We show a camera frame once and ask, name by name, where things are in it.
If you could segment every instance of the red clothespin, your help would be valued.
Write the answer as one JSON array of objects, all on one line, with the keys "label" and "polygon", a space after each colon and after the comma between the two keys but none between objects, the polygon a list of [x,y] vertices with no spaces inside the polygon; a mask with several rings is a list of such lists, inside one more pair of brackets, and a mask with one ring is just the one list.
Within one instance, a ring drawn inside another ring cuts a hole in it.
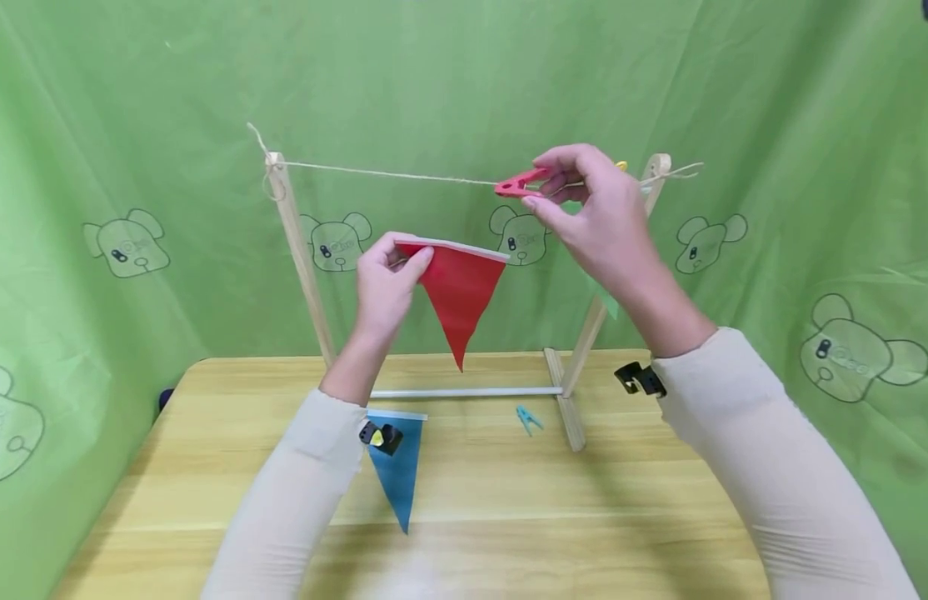
[{"label": "red clothespin", "polygon": [[527,191],[528,183],[540,182],[542,179],[546,178],[546,169],[533,169],[531,171],[522,172],[521,175],[515,175],[509,179],[504,179],[503,182],[495,185],[494,193],[504,198],[523,198],[529,193],[532,193]]}]

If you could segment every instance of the long sleeve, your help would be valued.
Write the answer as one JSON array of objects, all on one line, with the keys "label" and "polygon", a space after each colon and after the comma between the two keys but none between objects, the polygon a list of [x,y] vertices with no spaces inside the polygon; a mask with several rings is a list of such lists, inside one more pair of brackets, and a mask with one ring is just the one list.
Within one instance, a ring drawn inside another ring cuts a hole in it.
[{"label": "long sleeve", "polygon": [[918,598],[860,486],[740,331],[653,366],[665,421],[721,481],[773,598]]},{"label": "long sleeve", "polygon": [[367,409],[308,394],[242,500],[204,600],[292,600],[337,504],[361,468]]}]

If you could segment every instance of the string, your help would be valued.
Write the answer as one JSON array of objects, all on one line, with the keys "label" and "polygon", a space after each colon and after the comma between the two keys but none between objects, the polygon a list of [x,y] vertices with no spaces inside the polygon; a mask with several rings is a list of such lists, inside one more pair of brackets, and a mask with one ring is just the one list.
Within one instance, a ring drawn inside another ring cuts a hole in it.
[{"label": "string", "polygon": [[[497,185],[496,182],[483,182],[481,179],[468,179],[464,177],[437,177],[432,175],[414,175],[412,172],[388,172],[388,171],[372,171],[368,169],[354,169],[351,167],[338,167],[326,164],[316,164],[312,162],[285,162],[285,160],[272,160],[271,154],[267,150],[267,146],[264,145],[264,140],[261,137],[261,132],[258,132],[257,127],[248,123],[248,128],[254,132],[255,137],[257,138],[257,145],[261,147],[261,151],[264,153],[264,162],[267,164],[267,171],[264,174],[264,178],[261,182],[262,189],[264,193],[274,202],[280,202],[287,196],[287,190],[283,189],[283,182],[280,179],[277,179],[277,182],[281,185],[281,197],[274,197],[271,195],[267,188],[264,187],[264,184],[267,183],[268,178],[273,173],[274,169],[282,166],[287,167],[304,167],[306,169],[316,169],[321,171],[338,171],[343,173],[355,173],[358,175],[370,175],[374,177],[387,177],[387,178],[402,178],[402,179],[418,179],[418,181],[425,182],[447,182],[447,183],[464,183],[469,185]],[[653,177],[648,177],[641,180],[641,187],[646,189],[646,186],[650,183],[658,182],[661,179],[689,179],[697,177],[700,172],[700,168],[704,166],[703,162],[694,162],[689,165],[680,167],[679,169],[674,169],[673,171],[660,172],[660,174]]]}]

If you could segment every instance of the cartoon bear print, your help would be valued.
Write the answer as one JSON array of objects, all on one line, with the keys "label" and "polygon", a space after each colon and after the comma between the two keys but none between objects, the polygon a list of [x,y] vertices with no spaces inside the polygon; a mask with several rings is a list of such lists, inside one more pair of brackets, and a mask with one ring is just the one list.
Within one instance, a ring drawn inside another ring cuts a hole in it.
[{"label": "cartoon bear print", "polygon": [[814,385],[842,403],[861,402],[875,380],[905,386],[927,377],[924,347],[911,340],[885,340],[855,321],[841,295],[819,298],[811,321],[817,331],[801,346],[801,367]]},{"label": "cartoon bear print", "polygon": [[94,258],[102,255],[116,278],[135,278],[160,271],[170,264],[170,257],[158,246],[163,227],[154,215],[135,208],[124,219],[104,225],[84,223],[84,241]]},{"label": "cartoon bear print", "polygon": [[491,213],[492,233],[501,236],[497,251],[510,254],[507,264],[525,267],[544,258],[548,230],[534,215],[519,215],[506,204]]},{"label": "cartoon bear print", "polygon": [[691,217],[678,229],[677,241],[686,247],[677,258],[681,273],[699,273],[717,262],[721,246],[742,240],[747,234],[747,221],[742,215],[731,215],[727,222],[709,225],[704,217]]},{"label": "cartoon bear print", "polygon": [[11,386],[11,373],[0,367],[0,481],[27,462],[43,436],[41,411],[9,398]]},{"label": "cartoon bear print", "polygon": [[371,222],[359,212],[346,215],[342,221],[327,222],[301,215],[301,233],[313,247],[318,269],[342,273],[357,269],[357,259],[364,253],[361,242],[371,237]]}]

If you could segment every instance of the triangular flag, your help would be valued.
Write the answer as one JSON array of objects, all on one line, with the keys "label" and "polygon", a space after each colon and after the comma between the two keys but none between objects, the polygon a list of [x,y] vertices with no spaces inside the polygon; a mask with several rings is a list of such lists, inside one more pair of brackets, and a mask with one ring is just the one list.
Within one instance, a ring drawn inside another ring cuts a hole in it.
[{"label": "triangular flag", "polygon": [[381,480],[384,495],[391,504],[401,530],[407,534],[410,525],[410,508],[414,501],[414,484],[417,481],[417,457],[421,449],[421,433],[427,415],[413,412],[367,411],[368,421],[381,428],[390,424],[403,434],[401,444],[388,456],[375,447],[369,447],[371,462]]},{"label": "triangular flag", "polygon": [[441,328],[444,328],[457,368],[463,372],[466,345],[471,341],[491,296],[494,296],[508,255],[482,247],[426,238],[400,239],[396,245],[408,257],[423,248],[434,248],[434,257],[421,276],[421,285],[431,299]]}]

